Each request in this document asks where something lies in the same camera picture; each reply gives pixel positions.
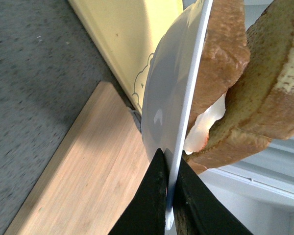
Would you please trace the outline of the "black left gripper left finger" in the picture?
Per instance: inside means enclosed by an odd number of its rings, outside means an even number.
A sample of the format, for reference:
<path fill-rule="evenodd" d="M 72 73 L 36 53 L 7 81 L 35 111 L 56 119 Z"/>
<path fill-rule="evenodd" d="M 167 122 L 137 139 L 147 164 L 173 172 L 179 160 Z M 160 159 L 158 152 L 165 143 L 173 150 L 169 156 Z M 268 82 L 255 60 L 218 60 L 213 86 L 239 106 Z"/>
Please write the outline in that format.
<path fill-rule="evenodd" d="M 110 235 L 163 235 L 168 173 L 164 153 L 157 149 L 133 199 Z"/>

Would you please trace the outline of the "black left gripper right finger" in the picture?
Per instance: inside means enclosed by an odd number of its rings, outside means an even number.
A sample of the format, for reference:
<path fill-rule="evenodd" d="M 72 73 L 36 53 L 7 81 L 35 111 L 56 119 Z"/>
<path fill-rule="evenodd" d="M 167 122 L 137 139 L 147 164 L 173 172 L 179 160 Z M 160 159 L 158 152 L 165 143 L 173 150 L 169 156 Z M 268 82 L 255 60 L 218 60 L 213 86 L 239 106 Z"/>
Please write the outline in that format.
<path fill-rule="evenodd" d="M 178 235 L 252 234 L 184 160 L 181 160 L 175 186 L 173 211 Z"/>

